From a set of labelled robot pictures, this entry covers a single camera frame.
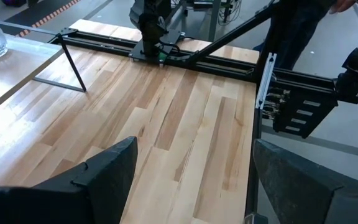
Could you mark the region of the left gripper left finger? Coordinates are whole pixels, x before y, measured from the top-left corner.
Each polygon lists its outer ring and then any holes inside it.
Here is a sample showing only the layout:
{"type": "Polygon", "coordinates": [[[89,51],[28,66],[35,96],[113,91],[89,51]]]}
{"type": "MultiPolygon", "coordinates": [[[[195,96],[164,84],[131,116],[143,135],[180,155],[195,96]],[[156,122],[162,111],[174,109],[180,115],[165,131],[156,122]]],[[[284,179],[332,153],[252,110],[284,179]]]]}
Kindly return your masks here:
{"type": "Polygon", "coordinates": [[[119,223],[138,155],[130,136],[33,187],[0,187],[0,223],[119,223]]]}

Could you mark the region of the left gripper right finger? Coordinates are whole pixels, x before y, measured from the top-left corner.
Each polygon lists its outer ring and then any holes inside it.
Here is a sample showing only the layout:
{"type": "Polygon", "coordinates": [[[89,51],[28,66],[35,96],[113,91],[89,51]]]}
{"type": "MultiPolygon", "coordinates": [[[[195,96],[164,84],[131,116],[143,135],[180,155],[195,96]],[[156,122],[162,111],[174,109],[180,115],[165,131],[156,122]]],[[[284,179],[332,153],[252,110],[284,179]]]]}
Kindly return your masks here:
{"type": "Polygon", "coordinates": [[[253,159],[280,223],[358,224],[358,180],[263,139],[253,159]]]}

